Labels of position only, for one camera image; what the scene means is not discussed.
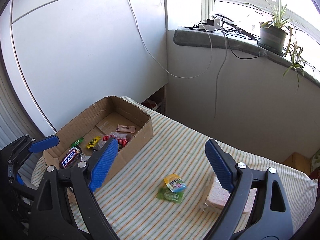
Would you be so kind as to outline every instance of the bed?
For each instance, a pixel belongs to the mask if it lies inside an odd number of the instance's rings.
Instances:
[[[204,153],[209,137],[128,97],[152,119],[154,137],[104,187],[94,195],[100,208],[121,240],[129,239],[203,239],[220,213],[200,208],[204,186],[212,168]],[[278,171],[290,205],[294,232],[315,206],[318,182],[293,168],[266,158],[237,150],[218,142],[236,162],[265,171]],[[31,183],[38,186],[46,169],[41,157],[32,173]],[[181,204],[158,200],[156,194],[163,178],[179,174],[185,183]],[[87,231],[77,204],[71,204],[78,228]],[[242,230],[249,214],[242,215],[236,231]]]

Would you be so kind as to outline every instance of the sponge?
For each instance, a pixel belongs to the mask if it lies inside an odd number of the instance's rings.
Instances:
[[[247,203],[243,210],[243,214],[251,212],[257,189],[252,188],[249,193]],[[227,203],[230,194],[221,187],[221,184],[214,172],[210,173],[207,183],[205,184],[204,194],[200,201],[200,208],[203,211],[211,210],[221,212]]]

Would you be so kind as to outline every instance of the power strip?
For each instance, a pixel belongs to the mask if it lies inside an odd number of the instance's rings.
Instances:
[[[221,25],[221,20],[220,19],[214,19],[214,20],[209,20],[207,19],[207,24],[199,24],[199,30],[207,30],[207,31],[215,31],[219,30],[219,26]]]

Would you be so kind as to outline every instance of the blue gripper pad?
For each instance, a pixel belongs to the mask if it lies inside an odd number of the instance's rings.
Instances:
[[[232,183],[232,172],[211,140],[208,140],[205,143],[205,155],[207,156],[214,173],[217,175],[221,186],[231,194],[235,188]]]
[[[21,178],[21,176],[20,176],[19,173],[17,173],[17,181],[18,181],[21,185],[24,185],[23,180],[22,180],[22,178]]]
[[[113,164],[113,161],[118,155],[118,151],[118,141],[116,139],[113,139],[91,172],[91,181],[89,183],[89,189],[92,193],[97,188],[102,186],[102,183],[106,178],[111,168],[111,165]]]
[[[39,153],[59,144],[59,138],[56,135],[51,135],[41,141],[33,142],[29,148],[31,153]]]

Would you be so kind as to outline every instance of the black cable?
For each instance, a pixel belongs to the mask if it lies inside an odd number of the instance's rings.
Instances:
[[[257,38],[260,38],[260,36],[255,35],[255,34],[253,34],[253,33],[249,33],[249,34],[251,34],[251,35],[253,35],[253,36],[256,36]]]
[[[246,58],[244,58],[244,57],[238,57],[236,54],[234,54],[234,52],[233,52],[233,50],[231,49],[231,46],[230,46],[228,35],[226,35],[226,37],[227,37],[228,45],[229,45],[229,48],[230,48],[232,54],[235,55],[237,58],[239,58],[239,59],[254,59],[254,58],[260,57],[260,49],[259,49],[259,45],[258,45],[258,40],[259,39],[257,39],[257,46],[258,46],[258,50],[259,50],[259,55],[256,56],[256,57],[246,57]]]
[[[249,41],[256,41],[259,39],[259,37],[257,39],[250,39],[250,38],[246,38],[244,36],[241,36],[241,35],[233,35],[231,33],[226,33],[227,35],[231,35],[231,36],[234,36],[234,37],[237,37],[237,38],[242,38],[242,39],[245,39],[245,40],[249,40]]]
[[[193,27],[197,27],[198,25],[196,25],[197,23],[195,23],[195,25],[193,25],[192,27],[185,27],[185,28],[193,28]]]

